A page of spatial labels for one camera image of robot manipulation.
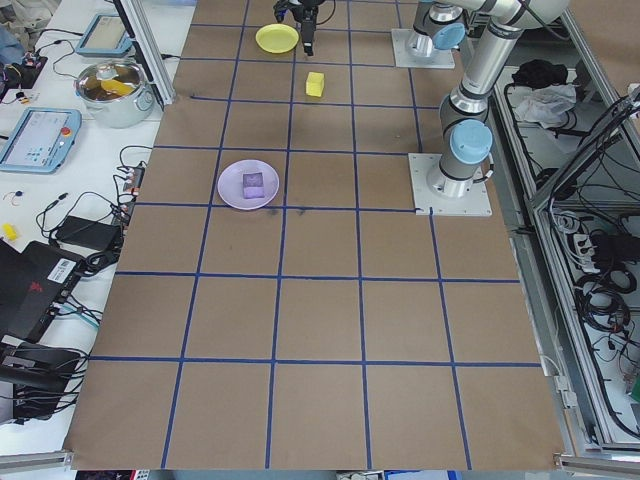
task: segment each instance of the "power adapter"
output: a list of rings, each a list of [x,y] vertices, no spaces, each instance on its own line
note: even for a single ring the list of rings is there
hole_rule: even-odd
[[[67,216],[56,230],[56,240],[103,252],[112,250],[121,240],[119,225],[108,225],[86,218]]]

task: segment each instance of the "black cloth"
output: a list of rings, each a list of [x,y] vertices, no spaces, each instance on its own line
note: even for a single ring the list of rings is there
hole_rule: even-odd
[[[512,75],[518,85],[526,85],[533,89],[550,85],[567,83],[569,72],[564,65],[554,65],[546,60],[531,60],[520,65],[520,69]]]

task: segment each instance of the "yellow item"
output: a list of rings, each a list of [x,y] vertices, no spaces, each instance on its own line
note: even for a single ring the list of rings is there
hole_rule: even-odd
[[[307,76],[307,95],[321,97],[324,90],[324,73],[309,72]]]
[[[298,31],[289,25],[274,23],[265,25],[256,32],[256,42],[269,53],[285,53],[298,43]]]
[[[126,97],[133,92],[133,87],[126,83],[119,82],[118,80],[114,80],[113,78],[109,80],[100,80],[100,85],[105,92],[117,93],[121,97]]]
[[[5,223],[4,225],[2,225],[2,231],[4,232],[5,238],[11,242],[19,237],[15,227],[9,223]]]

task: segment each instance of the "purple block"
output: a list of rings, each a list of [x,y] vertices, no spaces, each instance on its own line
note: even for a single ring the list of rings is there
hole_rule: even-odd
[[[245,173],[242,175],[242,195],[245,199],[264,198],[262,173]]]

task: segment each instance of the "yellow object in pot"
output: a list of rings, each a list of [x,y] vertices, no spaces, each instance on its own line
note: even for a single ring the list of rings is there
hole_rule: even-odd
[[[105,92],[115,93],[121,97],[126,97],[133,92],[133,87],[126,83],[119,82],[118,80],[114,80],[113,78],[109,80],[100,80],[100,85]]]

